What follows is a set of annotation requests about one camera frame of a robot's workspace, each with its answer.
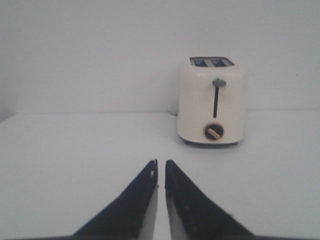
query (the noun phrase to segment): toaster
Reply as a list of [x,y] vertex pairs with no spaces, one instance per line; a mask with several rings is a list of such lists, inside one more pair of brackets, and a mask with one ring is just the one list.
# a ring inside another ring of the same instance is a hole
[[190,57],[180,75],[177,130],[187,142],[233,144],[244,136],[246,71],[226,57]]

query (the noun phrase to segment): toaster knob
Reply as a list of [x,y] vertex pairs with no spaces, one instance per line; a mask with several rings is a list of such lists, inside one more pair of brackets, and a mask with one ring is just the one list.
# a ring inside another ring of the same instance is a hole
[[224,135],[224,128],[218,123],[211,123],[204,128],[204,135],[210,140],[219,140]]

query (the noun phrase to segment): white wall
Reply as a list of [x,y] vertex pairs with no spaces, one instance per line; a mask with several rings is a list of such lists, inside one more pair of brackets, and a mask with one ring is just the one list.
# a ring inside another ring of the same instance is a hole
[[248,109],[320,108],[320,1],[0,1],[0,113],[165,111],[180,63],[248,68]]

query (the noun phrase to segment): white toaster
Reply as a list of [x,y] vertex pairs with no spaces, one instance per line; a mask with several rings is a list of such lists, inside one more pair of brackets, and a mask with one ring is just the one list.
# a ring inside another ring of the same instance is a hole
[[247,76],[226,57],[190,57],[179,85],[178,134],[187,142],[232,144],[244,135]]

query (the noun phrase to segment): white table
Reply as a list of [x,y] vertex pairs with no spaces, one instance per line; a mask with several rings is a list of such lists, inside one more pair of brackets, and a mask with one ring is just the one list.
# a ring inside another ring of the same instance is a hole
[[257,235],[320,238],[320,111],[252,111],[228,148],[186,145],[166,112],[17,114],[0,123],[0,239],[71,235],[158,159],[155,240],[169,240],[165,162]]

